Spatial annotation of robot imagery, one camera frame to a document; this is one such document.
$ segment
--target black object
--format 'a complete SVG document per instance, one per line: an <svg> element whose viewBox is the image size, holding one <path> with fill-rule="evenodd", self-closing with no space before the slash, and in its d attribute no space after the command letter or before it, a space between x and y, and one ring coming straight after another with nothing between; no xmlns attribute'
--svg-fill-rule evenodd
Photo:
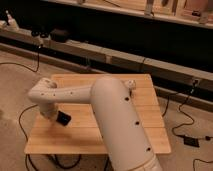
<svg viewBox="0 0 213 171"><path fill-rule="evenodd" d="M38 30L31 31L31 36L33 36L33 37L37 37L39 34L40 34L40 32Z"/></svg>
<svg viewBox="0 0 213 171"><path fill-rule="evenodd" d="M62 124L63 126L66 126L71 120L71 116L67 115L66 113L63 113L61 111L58 111L58 118L57 122Z"/></svg>
<svg viewBox="0 0 213 171"><path fill-rule="evenodd" d="M161 4L162 6L166 6L168 4L169 0L162 0Z"/></svg>
<svg viewBox="0 0 213 171"><path fill-rule="evenodd" d="M189 145L189 146L193 146L193 147L200 147L197 138L184 136L183 141L184 141L185 145Z"/></svg>
<svg viewBox="0 0 213 171"><path fill-rule="evenodd" d="M193 11L192 12L192 15L193 16L196 16L196 17L200 17L201 16L201 13L199 11Z"/></svg>
<svg viewBox="0 0 213 171"><path fill-rule="evenodd" d="M69 35L67 30L54 29L50 32L51 39L61 43L65 43L69 39Z"/></svg>
<svg viewBox="0 0 213 171"><path fill-rule="evenodd" d="M206 136L205 139L206 139L206 141L210 141L210 140L211 140L211 137Z"/></svg>

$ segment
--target power adapter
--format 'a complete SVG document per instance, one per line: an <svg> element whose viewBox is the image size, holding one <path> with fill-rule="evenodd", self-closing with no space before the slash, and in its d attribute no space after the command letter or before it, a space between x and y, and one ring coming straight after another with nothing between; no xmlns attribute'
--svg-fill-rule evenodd
<svg viewBox="0 0 213 171"><path fill-rule="evenodd" d="M185 145L189 145L189 146L192 146L192 147L198 147L198 148L200 147L199 141L198 141L197 138L184 136L183 142L184 142Z"/></svg>

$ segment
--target black cable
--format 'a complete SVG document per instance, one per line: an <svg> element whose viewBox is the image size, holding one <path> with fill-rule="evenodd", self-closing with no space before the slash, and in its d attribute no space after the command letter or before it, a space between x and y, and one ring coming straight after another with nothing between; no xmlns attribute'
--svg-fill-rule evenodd
<svg viewBox="0 0 213 171"><path fill-rule="evenodd" d="M81 155L78 155L78 159L76 160L76 162L74 164L72 164L71 166L64 166L60 163L58 156L56 154L54 156L55 156L56 165L64 170L72 169L72 168L76 167L79 164L79 162L81 161Z"/></svg>
<svg viewBox="0 0 213 171"><path fill-rule="evenodd" d="M37 105L32 105L32 106L30 106L30 107L27 107L26 109L24 109L24 110L21 112L21 114L19 115L19 118L18 118L19 126L20 126L20 128L21 128L21 130L22 130L22 132L23 132L23 134L24 134L24 136L25 136L26 141L28 141L28 137L27 137L27 133L25 132L25 130L24 130L22 124L21 124L21 118L22 118L23 114L24 114L26 111L28 111L28 110L30 110L30 109L36 107L36 106L37 106Z"/></svg>
<svg viewBox="0 0 213 171"><path fill-rule="evenodd" d="M171 96L176 96L176 95L178 95L178 94L180 94L180 93L181 93L181 92L171 93L171 94L169 94L169 95L167 96L166 107L165 107L165 110L164 110L164 112L163 112L163 114L162 114L162 117L164 117L164 116L166 115L167 111L168 111L169 102L170 102L170 97L171 97Z"/></svg>
<svg viewBox="0 0 213 171"><path fill-rule="evenodd" d="M30 171L29 167L28 167L28 164L27 164L27 155L25 155L25 167L27 169L27 171Z"/></svg>
<svg viewBox="0 0 213 171"><path fill-rule="evenodd" d="M109 164L109 157L107 156L107 159L104 165L104 171L107 171L108 164Z"/></svg>
<svg viewBox="0 0 213 171"><path fill-rule="evenodd" d="M181 109L181 108L188 102L190 96L191 96L191 95L188 95L188 96L186 97L186 99L184 100L184 102L183 102L182 104L179 105L178 110L179 110L179 112L181 112L183 115L185 115L185 116L187 116L188 118L190 118L190 119L191 119L191 122L182 123L182 124L180 124L180 125L175 126L175 127L172 128L172 133L173 133L173 135L175 135L175 136L177 136L177 137L182 137L183 135L177 134L177 133L175 132L176 129L178 129L178 128L182 127L182 126L193 125L193 124L195 123L194 118L191 117L189 114L187 114L186 112L184 112L184 111Z"/></svg>
<svg viewBox="0 0 213 171"><path fill-rule="evenodd" d="M36 69L35 69L35 70L32 69L32 68L30 68L30 67L28 67L28 66L25 66L25 65L22 65L22 64L19 64L19 63L15 63L15 62L2 62L2 63L0 63L0 65L17 65L17 66L21 66L21 67L23 67L23 68L26 68L26 69L28 69L28 70L34 72L34 73L37 73L38 70L39 70L39 65L40 65L40 55L39 55L39 54L40 54L40 49L41 49L41 47L42 47L42 46L39 46L39 47L38 47L38 53L37 53L37 66L36 66Z"/></svg>
<svg viewBox="0 0 213 171"><path fill-rule="evenodd" d="M21 112L21 114L19 115L19 118L18 118L18 123L19 123L19 126L20 126L20 128L21 128L21 130L22 130L24 136L25 136L26 142L28 141L28 136L27 136L27 133L25 132L25 130L24 130L22 124L21 124L21 118L22 118L23 114L24 114L26 111L28 111L28 110L30 110L30 109L32 109L32 108L34 108L34 107L37 107L37 105L32 105L32 106L27 107L26 109L24 109L24 110ZM29 154L28 154L28 155L26 154L26 155L25 155L25 167L26 167L27 171L30 171L30 169L29 169L29 167L28 167L28 164L27 164L27 159L29 160L29 162L30 162L30 164L32 165L32 167L34 168L34 170L35 170L35 171L39 171L39 170L36 168L35 164L33 163L33 161L32 161L32 159L31 159L30 155L29 155Z"/></svg>
<svg viewBox="0 0 213 171"><path fill-rule="evenodd" d="M107 3L111 4L111 5L114 5L114 6L116 6L116 7L121 8L121 6L120 6L120 5L115 4L115 3L113 3L113 2L110 2L110 1L108 1L108 0L103 0L103 1L104 1L104 2L107 2Z"/></svg>
<svg viewBox="0 0 213 171"><path fill-rule="evenodd" d="M195 171L195 169L196 169L196 167L195 167L196 161L200 161L200 162L208 163L208 164L213 163L213 161L204 161L204 160L201 160L201 159L194 159L194 160L193 160L193 171Z"/></svg>
<svg viewBox="0 0 213 171"><path fill-rule="evenodd" d="M39 171L39 170L37 169L37 167L35 166L35 164L33 163L32 159L31 159L31 156L30 156L29 154L27 154L27 157L28 157L28 160L29 160L31 166L33 167L33 169L34 169L35 171Z"/></svg>

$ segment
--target shelf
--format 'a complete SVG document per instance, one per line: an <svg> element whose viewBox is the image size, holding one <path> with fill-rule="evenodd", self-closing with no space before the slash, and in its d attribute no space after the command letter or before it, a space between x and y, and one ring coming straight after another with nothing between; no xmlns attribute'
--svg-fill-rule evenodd
<svg viewBox="0 0 213 171"><path fill-rule="evenodd" d="M158 21L166 21L166 22L189 25L189 26L194 26L194 27L213 29L213 24L211 24L211 23L199 24L198 21L185 19L181 16L181 10L182 10L185 0L178 1L177 10L176 10L175 15L166 15L166 14L168 14L168 11L167 11L164 14L156 12L156 13L154 13L154 16L145 15L144 11L142 11L142 10L121 8L121 7L117 7L113 4L110 4L110 3L107 3L104 1L100 1L100 0L87 0L83 4L78 4L76 0L43 0L43 1L51 2L51 3L60 3L60 4L65 4L65 5L72 5L72 6L88 8L88 9L101 10L101 11L124 14L124 15L130 15L130 16L135 16L135 17L148 18L148 19L153 19L153 20L158 20Z"/></svg>

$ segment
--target power cable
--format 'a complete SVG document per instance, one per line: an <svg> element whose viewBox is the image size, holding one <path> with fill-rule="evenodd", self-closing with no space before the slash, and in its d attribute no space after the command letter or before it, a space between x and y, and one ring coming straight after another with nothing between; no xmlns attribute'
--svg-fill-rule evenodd
<svg viewBox="0 0 213 171"><path fill-rule="evenodd" d="M28 69L29 71L33 72L33 73L37 73L38 70L39 70L39 65L40 65L40 49L42 48L42 46L39 46L38 47L38 53L37 53L37 66L35 69L32 69L28 66L25 66L23 64L19 64L19 63L16 63L16 62L2 62L0 63L0 65L16 65L16 66L20 66L20 67L23 67L25 69Z"/></svg>

